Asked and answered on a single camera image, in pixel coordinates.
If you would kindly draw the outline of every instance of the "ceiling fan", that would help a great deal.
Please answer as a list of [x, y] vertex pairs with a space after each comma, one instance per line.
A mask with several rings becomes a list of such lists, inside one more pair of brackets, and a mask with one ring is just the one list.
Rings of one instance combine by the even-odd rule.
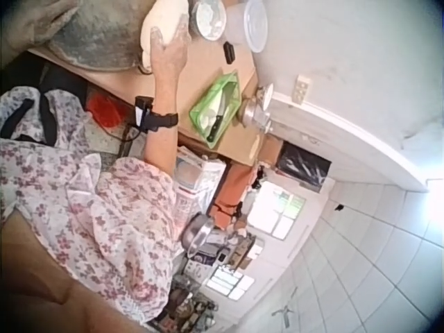
[[293, 292], [291, 293], [290, 299], [287, 302], [287, 304], [283, 308], [281, 308], [281, 309], [279, 309], [277, 311], [274, 311], [271, 314], [272, 317], [274, 317], [276, 314], [282, 314], [282, 317], [284, 319], [285, 328], [289, 328], [290, 327], [289, 314], [293, 314], [294, 311], [289, 309], [289, 304], [290, 304], [291, 300], [293, 300], [293, 298], [296, 295], [297, 291], [298, 291], [298, 286], [296, 286], [295, 289], [293, 290]]

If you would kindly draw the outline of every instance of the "green plastic bag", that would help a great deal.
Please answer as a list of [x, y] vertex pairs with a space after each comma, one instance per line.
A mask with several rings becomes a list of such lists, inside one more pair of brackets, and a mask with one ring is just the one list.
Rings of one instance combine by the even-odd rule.
[[[219, 130], [214, 138], [213, 142], [207, 140], [210, 135], [212, 126], [216, 119], [219, 105], [221, 103], [222, 91], [227, 83], [234, 83], [234, 91], [231, 95], [230, 101], [226, 107], [226, 111], [223, 115], [223, 119]], [[239, 86], [239, 77], [237, 72], [234, 71], [230, 74], [222, 75], [214, 81], [208, 92], [200, 99], [199, 102], [189, 112], [189, 117], [194, 125], [194, 128], [199, 133], [200, 137], [207, 144], [208, 147], [214, 148], [221, 138], [222, 134], [227, 129], [233, 116], [241, 106], [241, 91]]]

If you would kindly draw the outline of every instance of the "electrical outlet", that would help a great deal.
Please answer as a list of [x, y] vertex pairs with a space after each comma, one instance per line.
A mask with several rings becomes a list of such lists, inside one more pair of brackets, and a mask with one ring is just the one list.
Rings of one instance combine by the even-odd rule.
[[302, 105], [311, 85], [311, 79], [298, 75], [293, 91], [293, 102]]

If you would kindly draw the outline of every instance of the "person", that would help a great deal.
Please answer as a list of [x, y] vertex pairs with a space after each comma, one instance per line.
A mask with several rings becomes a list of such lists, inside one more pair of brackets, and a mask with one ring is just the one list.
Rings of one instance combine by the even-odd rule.
[[[51, 15], [38, 29], [15, 16], [22, 7], [8, 17], [2, 67], [51, 38], [78, 5], [33, 1], [23, 2], [31, 10], [49, 3]], [[154, 113], [177, 112], [189, 40], [186, 16], [166, 46], [159, 30], [151, 31]], [[55, 137], [41, 121], [45, 108], [57, 122]], [[11, 130], [17, 111], [22, 118]], [[0, 98], [2, 298], [27, 332], [145, 332], [140, 325], [167, 303], [183, 228], [173, 220], [178, 129], [148, 132], [144, 160], [120, 158], [101, 173], [100, 156], [87, 154], [85, 115], [78, 99], [59, 89], [16, 87]]]

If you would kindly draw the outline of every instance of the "wristwatch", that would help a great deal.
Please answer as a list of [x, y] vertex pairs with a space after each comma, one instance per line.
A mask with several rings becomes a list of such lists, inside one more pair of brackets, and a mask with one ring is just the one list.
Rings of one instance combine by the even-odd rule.
[[135, 101], [136, 128], [141, 132], [157, 132], [159, 127], [172, 128], [179, 123], [177, 113], [157, 114], [153, 112], [152, 97], [137, 96]]

